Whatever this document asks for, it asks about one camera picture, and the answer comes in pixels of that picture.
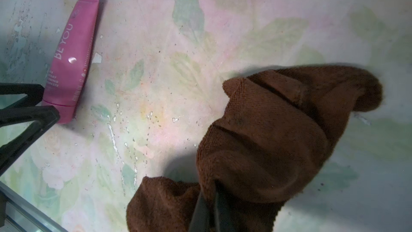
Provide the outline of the brown wiping cloth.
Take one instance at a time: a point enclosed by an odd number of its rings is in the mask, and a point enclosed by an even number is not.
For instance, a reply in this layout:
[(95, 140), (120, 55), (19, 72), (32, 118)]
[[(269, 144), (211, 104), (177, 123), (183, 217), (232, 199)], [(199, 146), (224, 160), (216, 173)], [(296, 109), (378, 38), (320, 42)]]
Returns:
[(236, 232), (270, 232), (278, 212), (330, 158), (352, 112), (379, 107), (383, 87), (351, 66), (265, 70), (223, 83), (229, 102), (196, 154), (197, 183), (144, 177), (127, 206), (131, 232), (188, 232), (202, 192), (227, 193)]

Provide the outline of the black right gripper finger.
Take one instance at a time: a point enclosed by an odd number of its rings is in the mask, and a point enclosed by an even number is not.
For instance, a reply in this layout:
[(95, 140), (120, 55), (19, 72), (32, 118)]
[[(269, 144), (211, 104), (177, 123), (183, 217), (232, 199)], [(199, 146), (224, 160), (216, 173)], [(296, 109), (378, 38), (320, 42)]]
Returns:
[(231, 212), (227, 193), (224, 190), (216, 190), (212, 211), (200, 192), (188, 231), (210, 232), (214, 229), (215, 232), (235, 232)]

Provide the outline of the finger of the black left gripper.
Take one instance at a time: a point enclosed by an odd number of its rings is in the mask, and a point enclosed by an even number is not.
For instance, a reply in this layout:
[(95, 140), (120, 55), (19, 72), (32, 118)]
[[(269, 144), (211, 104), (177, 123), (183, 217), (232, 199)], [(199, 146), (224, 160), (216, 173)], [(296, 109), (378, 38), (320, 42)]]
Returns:
[(1, 110), (1, 127), (29, 122), (25, 131), (1, 146), (1, 174), (42, 135), (60, 120), (58, 110), (53, 106), (31, 106)]
[(1, 95), (25, 95), (5, 108), (36, 106), (42, 101), (45, 88), (40, 84), (1, 83)]

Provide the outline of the magenta toothpaste tube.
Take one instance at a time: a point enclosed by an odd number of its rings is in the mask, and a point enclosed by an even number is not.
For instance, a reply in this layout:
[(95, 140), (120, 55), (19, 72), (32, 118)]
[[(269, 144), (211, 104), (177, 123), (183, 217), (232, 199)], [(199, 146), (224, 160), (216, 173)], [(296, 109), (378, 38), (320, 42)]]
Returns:
[(74, 118), (89, 69), (98, 9), (99, 0), (78, 0), (54, 53), (42, 105), (58, 110), (59, 124)]

